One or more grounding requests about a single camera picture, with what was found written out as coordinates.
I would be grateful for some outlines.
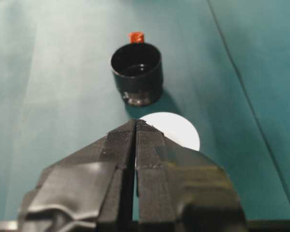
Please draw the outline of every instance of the green table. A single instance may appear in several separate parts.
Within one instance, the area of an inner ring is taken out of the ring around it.
[[[109,66],[136,30],[165,78],[141,109]],[[0,0],[0,220],[43,167],[159,111],[193,123],[248,219],[290,219],[290,1]]]

